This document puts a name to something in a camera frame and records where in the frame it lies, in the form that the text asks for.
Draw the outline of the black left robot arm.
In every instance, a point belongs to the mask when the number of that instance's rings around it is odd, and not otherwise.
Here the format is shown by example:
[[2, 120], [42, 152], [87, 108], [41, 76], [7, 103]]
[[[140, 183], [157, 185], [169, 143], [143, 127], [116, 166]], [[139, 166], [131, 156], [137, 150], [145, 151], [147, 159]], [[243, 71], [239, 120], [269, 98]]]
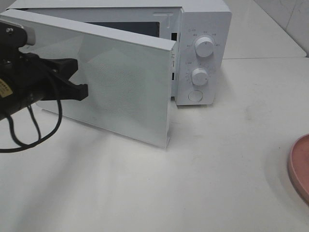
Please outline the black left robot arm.
[[45, 59], [18, 48], [0, 47], [0, 117], [12, 115], [38, 101], [88, 97], [88, 85], [70, 78], [78, 71], [74, 58]]

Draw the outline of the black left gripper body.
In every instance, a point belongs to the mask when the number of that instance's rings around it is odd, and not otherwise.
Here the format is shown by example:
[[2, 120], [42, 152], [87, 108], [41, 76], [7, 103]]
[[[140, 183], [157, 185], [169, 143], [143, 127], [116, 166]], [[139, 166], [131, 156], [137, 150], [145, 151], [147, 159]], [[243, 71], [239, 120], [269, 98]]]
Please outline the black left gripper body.
[[36, 54], [21, 53], [17, 47], [0, 47], [0, 105], [30, 106], [43, 101], [55, 87], [51, 79], [36, 81]]

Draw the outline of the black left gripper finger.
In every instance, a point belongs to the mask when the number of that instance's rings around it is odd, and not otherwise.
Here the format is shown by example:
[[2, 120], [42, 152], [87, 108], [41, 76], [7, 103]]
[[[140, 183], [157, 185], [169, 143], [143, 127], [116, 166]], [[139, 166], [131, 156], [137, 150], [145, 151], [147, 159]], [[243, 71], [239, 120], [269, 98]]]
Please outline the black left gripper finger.
[[78, 71], [78, 61], [74, 58], [46, 59], [36, 56], [36, 81], [69, 81]]
[[55, 87], [48, 90], [43, 101], [56, 101], [56, 100], [77, 100], [82, 101], [88, 97], [88, 85], [80, 84], [75, 85], [71, 82], [55, 83]]

